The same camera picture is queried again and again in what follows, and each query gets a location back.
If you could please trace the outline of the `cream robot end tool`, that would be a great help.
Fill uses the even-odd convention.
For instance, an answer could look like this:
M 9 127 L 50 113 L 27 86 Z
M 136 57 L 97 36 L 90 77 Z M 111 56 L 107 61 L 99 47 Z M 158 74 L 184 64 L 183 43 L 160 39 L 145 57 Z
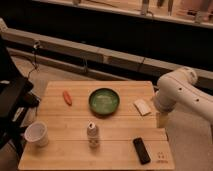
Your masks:
M 167 113 L 157 113 L 157 127 L 164 128 L 168 122 L 168 114 Z

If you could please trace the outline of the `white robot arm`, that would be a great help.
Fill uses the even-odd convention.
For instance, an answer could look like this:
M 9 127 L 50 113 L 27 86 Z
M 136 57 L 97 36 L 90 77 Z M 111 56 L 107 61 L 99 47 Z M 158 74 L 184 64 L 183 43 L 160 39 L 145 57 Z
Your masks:
M 181 67 L 162 75 L 153 103 L 161 113 L 171 112 L 177 103 L 185 105 L 213 125 L 213 96 L 195 87 L 198 76 L 194 69 Z

